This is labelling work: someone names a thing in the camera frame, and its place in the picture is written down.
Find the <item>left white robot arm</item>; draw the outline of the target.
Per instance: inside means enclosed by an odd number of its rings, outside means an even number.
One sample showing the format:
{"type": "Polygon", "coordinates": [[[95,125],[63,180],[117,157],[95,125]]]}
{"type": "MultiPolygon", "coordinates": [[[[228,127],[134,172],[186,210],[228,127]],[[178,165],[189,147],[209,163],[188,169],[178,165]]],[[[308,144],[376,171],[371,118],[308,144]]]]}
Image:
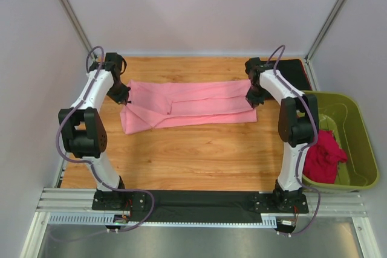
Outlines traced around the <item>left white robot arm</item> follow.
{"type": "Polygon", "coordinates": [[[85,164],[96,182],[93,210],[127,210],[128,197],[121,176],[106,154],[108,137],[99,112],[105,97],[118,105],[129,103],[130,87],[121,81],[127,67],[118,53],[106,53],[102,62],[86,68],[88,81],[79,98],[58,113],[57,141],[63,142],[60,154],[74,155],[72,163],[85,164]]]}

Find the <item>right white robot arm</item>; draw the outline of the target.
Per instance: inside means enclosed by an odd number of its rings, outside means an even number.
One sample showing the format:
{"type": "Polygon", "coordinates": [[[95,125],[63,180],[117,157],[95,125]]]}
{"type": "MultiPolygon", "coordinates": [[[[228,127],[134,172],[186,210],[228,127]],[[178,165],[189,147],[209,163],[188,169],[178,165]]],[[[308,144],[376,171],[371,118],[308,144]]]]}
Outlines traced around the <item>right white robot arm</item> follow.
{"type": "Polygon", "coordinates": [[[280,105],[278,134],[284,143],[281,172],[271,193],[254,197],[256,208],[265,213],[289,213],[298,209],[306,213],[306,197],[302,193],[302,171],[310,146],[318,137],[317,97],[296,89],[277,70],[276,64],[263,63],[254,57],[245,63],[250,88],[246,100],[252,108],[273,97],[280,105]]]}

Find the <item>pink t-shirt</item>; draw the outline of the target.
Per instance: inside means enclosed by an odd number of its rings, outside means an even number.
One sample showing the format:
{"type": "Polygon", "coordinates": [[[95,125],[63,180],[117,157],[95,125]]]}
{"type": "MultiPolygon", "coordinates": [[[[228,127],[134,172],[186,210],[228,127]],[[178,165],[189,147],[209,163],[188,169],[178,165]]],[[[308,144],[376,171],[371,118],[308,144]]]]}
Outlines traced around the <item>pink t-shirt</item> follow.
{"type": "Polygon", "coordinates": [[[200,124],[254,123],[246,100],[248,80],[151,83],[131,80],[129,101],[120,112],[125,134],[200,124]]]}

